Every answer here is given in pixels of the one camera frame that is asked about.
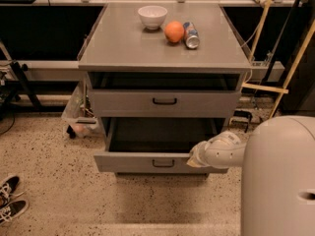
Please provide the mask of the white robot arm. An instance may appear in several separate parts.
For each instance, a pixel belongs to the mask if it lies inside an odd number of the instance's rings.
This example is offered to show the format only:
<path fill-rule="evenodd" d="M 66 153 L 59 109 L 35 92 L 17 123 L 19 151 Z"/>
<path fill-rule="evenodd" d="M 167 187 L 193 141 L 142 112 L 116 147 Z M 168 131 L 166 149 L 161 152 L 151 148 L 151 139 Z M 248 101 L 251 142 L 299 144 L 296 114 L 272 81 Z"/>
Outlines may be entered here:
<path fill-rule="evenodd" d="M 191 167 L 240 167 L 241 236 L 315 236 L 315 118 L 281 116 L 243 143 L 232 132 L 196 144 Z"/>

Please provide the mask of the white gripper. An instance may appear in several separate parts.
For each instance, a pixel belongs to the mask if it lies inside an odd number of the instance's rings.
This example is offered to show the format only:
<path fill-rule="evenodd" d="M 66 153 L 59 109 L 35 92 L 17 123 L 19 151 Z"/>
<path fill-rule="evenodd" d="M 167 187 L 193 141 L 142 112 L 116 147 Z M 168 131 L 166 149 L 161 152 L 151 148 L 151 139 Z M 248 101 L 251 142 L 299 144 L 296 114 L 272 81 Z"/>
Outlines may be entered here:
<path fill-rule="evenodd" d="M 208 157 L 210 144 L 207 141 L 202 141 L 196 144 L 191 149 L 191 157 L 187 160 L 186 164 L 190 167 L 207 167 L 209 165 Z"/>

